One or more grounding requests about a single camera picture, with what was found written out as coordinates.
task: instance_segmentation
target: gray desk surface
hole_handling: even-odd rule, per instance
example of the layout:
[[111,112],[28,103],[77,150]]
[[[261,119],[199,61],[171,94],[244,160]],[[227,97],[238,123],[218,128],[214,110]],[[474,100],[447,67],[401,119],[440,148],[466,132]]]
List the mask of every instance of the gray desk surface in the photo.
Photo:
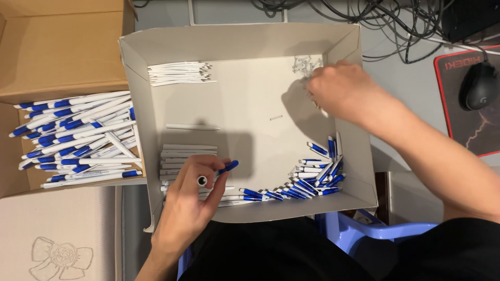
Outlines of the gray desk surface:
[[[349,1],[332,1],[334,7],[340,11],[347,12]],[[311,1],[315,9],[328,16],[333,13],[324,7],[319,1]],[[281,14],[268,17],[263,11],[256,9],[246,0],[195,0],[194,17],[197,24],[237,24],[237,23],[266,23],[280,22]],[[139,21],[136,22],[135,30],[145,30],[159,27],[180,27],[189,25],[188,4],[186,0],[153,0],[148,6],[137,9]],[[411,14],[401,12],[401,18],[409,25]],[[313,10],[309,3],[303,3],[288,11],[289,22],[304,23],[341,23],[342,20],[333,21],[319,15]],[[362,48],[363,54],[367,56],[382,56],[396,50],[393,41],[395,35],[387,26],[383,29],[373,29],[373,26],[363,25]],[[417,59],[427,54],[437,46],[434,42],[421,41],[410,50],[410,59]],[[406,65],[401,61],[399,55],[376,62],[365,62],[364,69],[384,87],[389,93],[404,102],[413,112],[434,128],[447,134],[445,116],[438,83],[434,71],[433,60],[435,57],[447,53],[462,51],[460,48],[441,48],[433,56],[420,62]],[[401,156],[386,143],[371,138],[373,164],[376,172],[382,171],[405,171],[410,168]],[[488,165],[499,166],[500,154],[482,157]]]

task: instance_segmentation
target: computer mouse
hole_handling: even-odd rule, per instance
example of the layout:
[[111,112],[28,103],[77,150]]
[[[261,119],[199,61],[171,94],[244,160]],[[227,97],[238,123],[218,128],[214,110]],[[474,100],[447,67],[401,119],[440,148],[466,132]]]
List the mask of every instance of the computer mouse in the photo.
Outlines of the computer mouse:
[[469,68],[460,86],[458,100],[466,111],[480,110],[490,105],[499,94],[499,72],[493,64],[483,61]]

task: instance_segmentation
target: cardboard box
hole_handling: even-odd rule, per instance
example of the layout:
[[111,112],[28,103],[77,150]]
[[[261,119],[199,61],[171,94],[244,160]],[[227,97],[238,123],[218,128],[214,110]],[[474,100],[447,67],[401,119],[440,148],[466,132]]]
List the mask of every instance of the cardboard box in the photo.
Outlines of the cardboard box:
[[[298,159],[317,158],[307,141],[326,147],[342,139],[343,191],[309,200],[256,202],[219,208],[215,221],[248,223],[377,206],[369,134],[326,116],[306,97],[294,56],[312,63],[340,59],[362,64],[356,24],[270,23],[154,28],[120,39],[121,53],[143,147],[152,232],[162,211],[162,144],[218,146],[219,157],[239,160],[229,185],[274,189]],[[216,83],[151,87],[147,67],[203,61]],[[171,130],[165,123],[217,125],[219,131]]]
[[134,11],[129,0],[0,0],[0,198],[62,189],[40,189],[51,173],[18,170],[34,146],[8,137],[28,121],[12,105],[127,90],[117,40]]

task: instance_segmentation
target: red-edged mouse pad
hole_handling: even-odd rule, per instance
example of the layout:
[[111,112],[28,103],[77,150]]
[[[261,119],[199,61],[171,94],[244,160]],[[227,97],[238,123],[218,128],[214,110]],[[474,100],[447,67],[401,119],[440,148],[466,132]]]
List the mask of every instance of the red-edged mouse pad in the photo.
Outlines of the red-edged mouse pad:
[[[485,49],[500,52],[500,45]],[[484,54],[473,50],[434,59],[449,137],[479,157],[500,152],[500,93],[489,106],[465,111],[459,104],[459,91],[471,65],[482,61]],[[500,55],[488,54],[488,61],[500,70]]]

